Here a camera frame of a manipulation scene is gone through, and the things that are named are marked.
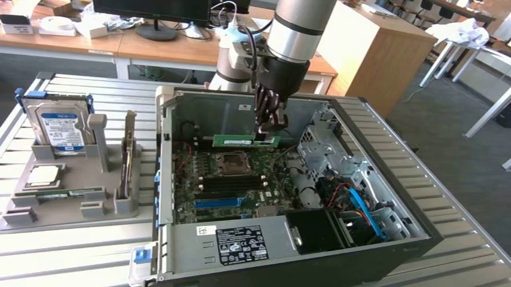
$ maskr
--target wooden desk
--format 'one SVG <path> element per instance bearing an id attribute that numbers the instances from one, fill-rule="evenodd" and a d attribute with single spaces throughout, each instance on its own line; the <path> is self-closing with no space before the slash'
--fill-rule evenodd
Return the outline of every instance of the wooden desk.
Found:
<path id="1" fill-rule="evenodd" d="M 458 15 L 462 15 L 467 18 L 474 18 L 477 19 L 478 22 L 483 22 L 485 25 L 483 27 L 486 28 L 490 23 L 493 21 L 495 21 L 495 18 L 489 16 L 489 15 L 485 15 L 482 13 L 475 13 L 474 11 L 463 8 L 463 7 L 459 7 L 457 4 L 454 3 L 449 3 L 446 0 L 430 0 L 437 6 L 441 6 L 446 9 L 450 9 L 453 12 L 455 12 Z"/>
<path id="2" fill-rule="evenodd" d="M 8 14 L 11 9 L 10 2 L 0 2 L 0 13 Z M 273 10 L 251 7 L 250 11 L 251 15 L 245 16 L 249 19 L 251 17 L 261 19 L 274 17 Z M 35 26 L 35 34 L 0 33 L 0 53 L 110 62 L 116 65 L 118 78 L 124 80 L 128 79 L 130 65 L 212 72 L 216 70 L 219 52 L 216 36 L 211 41 L 179 36 L 174 41 L 156 42 L 142 38 L 134 29 L 119 31 L 98 39 L 87 39 L 79 34 L 75 37 L 40 35 L 38 19 L 43 17 L 46 15 L 34 13 L 31 21 Z M 337 74 L 326 60 L 315 56 L 311 60 L 302 91 L 326 94 Z"/>
<path id="3" fill-rule="evenodd" d="M 318 48 L 338 71 L 327 93 L 365 97 L 386 117 L 435 42 L 402 18 L 338 2 Z"/>

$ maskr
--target white cloth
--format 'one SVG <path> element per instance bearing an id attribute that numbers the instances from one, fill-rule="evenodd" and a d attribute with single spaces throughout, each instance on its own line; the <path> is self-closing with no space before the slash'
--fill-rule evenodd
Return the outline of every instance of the white cloth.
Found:
<path id="1" fill-rule="evenodd" d="M 439 39 L 437 44 L 449 40 L 473 49 L 483 47 L 490 40 L 489 31 L 478 26 L 474 18 L 446 25 L 433 25 L 426 32 Z"/>

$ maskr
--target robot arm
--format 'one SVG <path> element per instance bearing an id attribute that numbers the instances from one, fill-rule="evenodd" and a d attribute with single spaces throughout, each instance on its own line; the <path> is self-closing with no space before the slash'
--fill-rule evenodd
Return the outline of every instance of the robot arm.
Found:
<path id="1" fill-rule="evenodd" d="M 283 113 L 310 68 L 337 0 L 281 0 L 259 61 L 255 139 L 287 127 Z"/>

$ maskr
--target computer monitor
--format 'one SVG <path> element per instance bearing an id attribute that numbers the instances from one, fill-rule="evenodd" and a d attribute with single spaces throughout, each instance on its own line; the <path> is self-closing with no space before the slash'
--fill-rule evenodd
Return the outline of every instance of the computer monitor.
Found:
<path id="1" fill-rule="evenodd" d="M 184 22 L 206 26 L 210 23 L 212 0 L 94 0 L 95 11 L 120 16 L 154 19 L 154 26 L 140 25 L 139 35 L 155 41 L 168 41 L 176 31 L 158 25 L 158 20 Z"/>
<path id="2" fill-rule="evenodd" d="M 249 14 L 250 0 L 231 0 L 231 1 L 236 3 L 238 13 L 239 14 Z M 215 6 L 220 2 L 223 2 L 223 1 L 214 0 L 212 6 Z M 234 12 L 234 5 L 232 4 L 220 5 L 219 7 L 215 8 L 215 10 L 220 10 L 222 7 L 226 7 L 228 12 Z"/>

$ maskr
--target motherboard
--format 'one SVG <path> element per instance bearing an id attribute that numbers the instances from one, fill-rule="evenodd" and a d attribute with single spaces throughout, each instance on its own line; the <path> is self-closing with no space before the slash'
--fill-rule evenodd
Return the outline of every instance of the motherboard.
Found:
<path id="1" fill-rule="evenodd" d="M 176 142 L 176 223 L 277 216 L 299 207 L 283 156 L 289 150 Z"/>

